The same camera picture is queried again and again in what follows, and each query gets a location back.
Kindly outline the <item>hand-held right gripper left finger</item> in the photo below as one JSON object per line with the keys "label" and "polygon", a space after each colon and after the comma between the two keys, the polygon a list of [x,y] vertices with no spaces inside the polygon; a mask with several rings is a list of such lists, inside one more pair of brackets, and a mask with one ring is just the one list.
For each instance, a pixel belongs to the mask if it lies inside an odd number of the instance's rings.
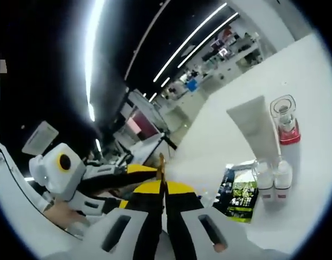
{"label": "hand-held right gripper left finger", "polygon": [[94,224],[83,240],[83,259],[154,259],[162,229],[164,182],[138,186],[124,207]]}

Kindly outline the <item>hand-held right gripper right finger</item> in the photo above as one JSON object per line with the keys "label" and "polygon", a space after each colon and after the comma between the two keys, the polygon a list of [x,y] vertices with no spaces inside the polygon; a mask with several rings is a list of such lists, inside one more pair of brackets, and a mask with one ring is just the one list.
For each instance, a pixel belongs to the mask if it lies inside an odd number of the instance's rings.
{"label": "hand-held right gripper right finger", "polygon": [[[167,233],[176,259],[253,259],[253,244],[239,224],[214,207],[203,207],[191,186],[166,185]],[[215,252],[216,243],[226,250]]]}

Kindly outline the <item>person's left hand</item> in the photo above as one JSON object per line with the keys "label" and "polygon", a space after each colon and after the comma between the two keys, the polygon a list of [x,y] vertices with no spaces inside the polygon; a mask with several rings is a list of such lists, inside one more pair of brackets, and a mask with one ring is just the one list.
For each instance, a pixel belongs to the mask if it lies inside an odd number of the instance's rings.
{"label": "person's left hand", "polygon": [[52,206],[44,210],[43,215],[62,229],[67,229],[73,223],[88,223],[85,216],[72,210],[67,202],[60,200],[55,200]]}

